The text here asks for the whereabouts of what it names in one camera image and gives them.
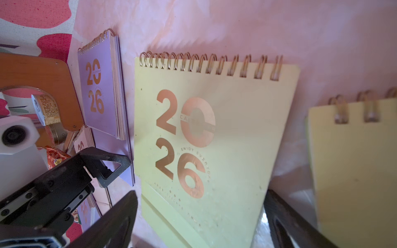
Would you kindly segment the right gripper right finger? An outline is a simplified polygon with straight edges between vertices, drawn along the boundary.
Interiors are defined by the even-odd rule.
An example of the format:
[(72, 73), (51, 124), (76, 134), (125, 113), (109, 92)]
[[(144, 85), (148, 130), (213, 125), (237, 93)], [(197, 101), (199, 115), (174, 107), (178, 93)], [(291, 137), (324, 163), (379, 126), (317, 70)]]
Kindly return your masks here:
[(336, 247), (275, 191), (267, 191), (264, 209), (276, 248), (292, 248), (294, 246), (292, 240), (295, 240), (300, 248)]

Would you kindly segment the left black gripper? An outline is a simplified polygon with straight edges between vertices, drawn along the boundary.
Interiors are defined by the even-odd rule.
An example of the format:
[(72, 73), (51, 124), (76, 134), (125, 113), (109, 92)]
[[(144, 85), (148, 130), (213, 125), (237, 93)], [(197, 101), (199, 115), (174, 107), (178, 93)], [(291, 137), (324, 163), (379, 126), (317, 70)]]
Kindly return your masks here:
[[(119, 166), (111, 170), (105, 162)], [(126, 155), (89, 147), (1, 201), (2, 248), (63, 248), (72, 213), (94, 191), (91, 178), (107, 188), (132, 165)]]

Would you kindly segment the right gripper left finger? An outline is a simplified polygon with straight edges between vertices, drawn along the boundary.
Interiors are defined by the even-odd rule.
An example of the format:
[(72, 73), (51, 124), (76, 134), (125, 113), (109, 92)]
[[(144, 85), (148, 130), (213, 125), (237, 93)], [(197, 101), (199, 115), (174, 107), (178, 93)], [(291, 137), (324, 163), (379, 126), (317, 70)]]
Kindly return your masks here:
[(129, 191), (70, 248), (128, 248), (138, 210), (138, 197)]

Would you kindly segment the purple calendar back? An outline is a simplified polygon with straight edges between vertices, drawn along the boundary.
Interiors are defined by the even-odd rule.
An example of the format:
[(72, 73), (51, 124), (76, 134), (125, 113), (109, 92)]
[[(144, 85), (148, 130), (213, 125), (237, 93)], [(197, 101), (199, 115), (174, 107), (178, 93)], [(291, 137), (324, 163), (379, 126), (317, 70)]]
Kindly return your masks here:
[(132, 159), (120, 42), (107, 29), (77, 52), (81, 108), (95, 146)]

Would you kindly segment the yellow-green calendar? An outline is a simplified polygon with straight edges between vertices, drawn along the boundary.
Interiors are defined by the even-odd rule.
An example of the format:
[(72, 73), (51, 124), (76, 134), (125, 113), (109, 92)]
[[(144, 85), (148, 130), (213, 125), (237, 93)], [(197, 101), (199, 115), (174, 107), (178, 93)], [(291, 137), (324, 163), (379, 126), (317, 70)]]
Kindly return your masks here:
[(396, 88), (337, 95), (306, 124), (320, 232), (340, 248), (396, 247)]
[(281, 57), (136, 58), (134, 169), (168, 247), (251, 246), (299, 75)]

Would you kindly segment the yellow-green calendar back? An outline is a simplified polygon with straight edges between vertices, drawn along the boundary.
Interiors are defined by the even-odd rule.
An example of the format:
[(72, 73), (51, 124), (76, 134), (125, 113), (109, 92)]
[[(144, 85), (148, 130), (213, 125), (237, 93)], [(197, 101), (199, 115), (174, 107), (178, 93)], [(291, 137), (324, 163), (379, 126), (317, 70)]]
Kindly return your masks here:
[(251, 246), (299, 75), (281, 57), (136, 58), (134, 169), (168, 247)]

